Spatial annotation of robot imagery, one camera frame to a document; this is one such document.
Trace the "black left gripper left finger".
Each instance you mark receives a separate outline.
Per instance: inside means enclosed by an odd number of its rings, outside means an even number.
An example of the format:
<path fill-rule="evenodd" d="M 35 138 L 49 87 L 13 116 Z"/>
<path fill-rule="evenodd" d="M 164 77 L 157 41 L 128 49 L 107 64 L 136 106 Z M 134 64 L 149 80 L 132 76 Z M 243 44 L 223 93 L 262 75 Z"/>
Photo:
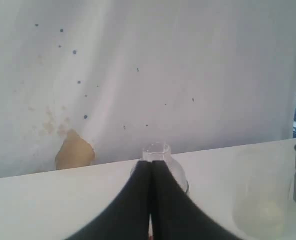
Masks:
<path fill-rule="evenodd" d="M 115 199 L 69 240 L 147 240 L 151 163 L 138 161 Z"/>

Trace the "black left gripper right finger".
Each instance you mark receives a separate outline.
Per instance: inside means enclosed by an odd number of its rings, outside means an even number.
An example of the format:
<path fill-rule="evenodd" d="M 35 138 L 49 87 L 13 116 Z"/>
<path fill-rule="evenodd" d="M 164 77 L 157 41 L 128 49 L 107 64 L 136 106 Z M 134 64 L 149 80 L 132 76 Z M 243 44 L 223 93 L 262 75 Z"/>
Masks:
<path fill-rule="evenodd" d="M 236 240 L 181 189 L 163 161 L 152 162 L 154 240 Z"/>

